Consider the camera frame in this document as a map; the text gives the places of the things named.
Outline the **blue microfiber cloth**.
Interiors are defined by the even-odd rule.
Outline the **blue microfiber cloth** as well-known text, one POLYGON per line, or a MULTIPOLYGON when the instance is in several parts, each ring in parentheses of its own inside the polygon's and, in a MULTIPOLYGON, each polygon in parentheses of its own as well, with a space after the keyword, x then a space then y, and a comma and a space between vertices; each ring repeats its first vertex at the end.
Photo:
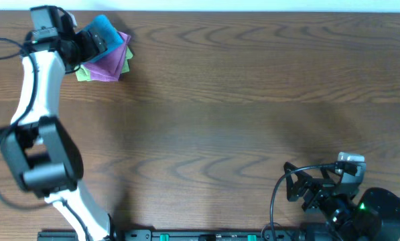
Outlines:
POLYGON ((99 15, 82 29, 87 33, 86 47, 88 57, 86 62, 96 62, 116 50, 123 43, 123 38, 113 27, 106 15, 99 15))

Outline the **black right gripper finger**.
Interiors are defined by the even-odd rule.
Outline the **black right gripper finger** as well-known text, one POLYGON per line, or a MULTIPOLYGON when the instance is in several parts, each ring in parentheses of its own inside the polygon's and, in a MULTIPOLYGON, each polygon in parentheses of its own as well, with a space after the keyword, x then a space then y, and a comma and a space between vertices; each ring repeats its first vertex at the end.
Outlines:
POLYGON ((289 202, 296 202, 300 197, 305 195, 312 176, 303 170, 298 171, 298 167, 289 162, 286 162, 283 168, 285 174, 292 173, 285 178, 287 200, 289 202))
POLYGON ((333 169, 321 167, 320 173, 322 174, 321 184, 338 184, 340 181, 340 176, 335 174, 333 169))

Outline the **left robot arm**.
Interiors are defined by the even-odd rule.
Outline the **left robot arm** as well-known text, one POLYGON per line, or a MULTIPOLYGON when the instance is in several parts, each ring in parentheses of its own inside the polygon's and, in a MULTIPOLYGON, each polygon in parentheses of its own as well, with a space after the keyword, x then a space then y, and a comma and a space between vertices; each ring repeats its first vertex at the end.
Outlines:
POLYGON ((83 182, 80 151, 58 118, 64 76, 106 52, 107 41, 95 27, 43 27, 33 35, 20 50, 21 96, 10 125, 0 128, 0 152, 19 188, 54 206, 79 240, 122 240, 83 182))

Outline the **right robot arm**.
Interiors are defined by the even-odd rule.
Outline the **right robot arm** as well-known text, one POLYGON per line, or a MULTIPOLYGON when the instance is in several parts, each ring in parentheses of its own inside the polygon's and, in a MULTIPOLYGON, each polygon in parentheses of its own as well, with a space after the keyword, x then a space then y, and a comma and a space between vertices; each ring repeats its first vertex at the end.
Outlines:
POLYGON ((363 181, 365 162, 317 165, 321 178, 312 177, 306 169, 289 162, 283 168, 287 200, 303 198, 303 211, 320 211, 331 235, 340 240, 400 239, 400 197, 387 189, 372 187, 357 204, 353 202, 363 181))

